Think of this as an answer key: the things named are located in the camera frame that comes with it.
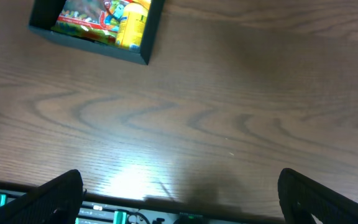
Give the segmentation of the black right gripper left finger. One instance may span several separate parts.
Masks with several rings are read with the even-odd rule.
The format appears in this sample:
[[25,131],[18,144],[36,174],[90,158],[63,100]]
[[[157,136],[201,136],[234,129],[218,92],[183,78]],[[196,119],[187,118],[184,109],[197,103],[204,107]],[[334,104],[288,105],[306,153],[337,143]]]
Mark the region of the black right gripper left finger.
[[81,174],[73,169],[26,193],[0,183],[0,224],[75,223],[83,203]]

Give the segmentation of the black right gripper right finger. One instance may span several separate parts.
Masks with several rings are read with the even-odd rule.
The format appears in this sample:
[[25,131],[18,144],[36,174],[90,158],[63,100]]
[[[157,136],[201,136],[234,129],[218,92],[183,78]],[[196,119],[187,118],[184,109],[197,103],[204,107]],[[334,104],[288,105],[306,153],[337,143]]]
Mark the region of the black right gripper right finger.
[[358,203],[293,169],[281,171],[278,197],[286,223],[358,224]]

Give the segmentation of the yellow Mentos bottle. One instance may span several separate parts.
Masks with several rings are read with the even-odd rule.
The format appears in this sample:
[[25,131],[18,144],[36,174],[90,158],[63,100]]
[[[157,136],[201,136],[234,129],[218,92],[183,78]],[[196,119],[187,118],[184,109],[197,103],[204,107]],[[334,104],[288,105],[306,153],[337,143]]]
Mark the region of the yellow Mentos bottle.
[[149,10],[132,1],[124,6],[115,46],[133,52],[140,51]]

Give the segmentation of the Haribo worms candy bag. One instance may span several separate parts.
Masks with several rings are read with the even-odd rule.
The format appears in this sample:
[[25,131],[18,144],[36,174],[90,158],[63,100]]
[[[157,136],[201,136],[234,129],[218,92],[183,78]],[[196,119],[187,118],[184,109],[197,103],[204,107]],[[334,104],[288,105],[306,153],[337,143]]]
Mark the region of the Haribo worms candy bag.
[[66,0],[52,30],[113,45],[131,0]]

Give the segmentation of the yellow candy wrapper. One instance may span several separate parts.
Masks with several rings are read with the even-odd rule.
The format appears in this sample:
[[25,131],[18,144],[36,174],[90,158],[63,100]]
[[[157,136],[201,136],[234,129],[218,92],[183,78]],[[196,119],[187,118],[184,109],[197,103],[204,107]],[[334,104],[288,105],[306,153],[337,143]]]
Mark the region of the yellow candy wrapper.
[[134,2],[142,5],[144,8],[146,8],[147,10],[150,9],[150,5],[152,0],[133,0]]

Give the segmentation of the dark green open box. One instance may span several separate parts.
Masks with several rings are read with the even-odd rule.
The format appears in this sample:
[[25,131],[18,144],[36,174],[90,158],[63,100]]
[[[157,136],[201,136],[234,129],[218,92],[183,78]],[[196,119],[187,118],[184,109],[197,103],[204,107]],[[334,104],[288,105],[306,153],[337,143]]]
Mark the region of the dark green open box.
[[66,0],[36,0],[29,19],[29,29],[59,45],[119,58],[142,65],[148,64],[160,22],[164,5],[163,1],[155,0],[151,2],[139,52],[116,47],[115,43],[113,45],[107,45],[94,40],[82,39],[53,31],[52,26],[55,25],[65,1]]

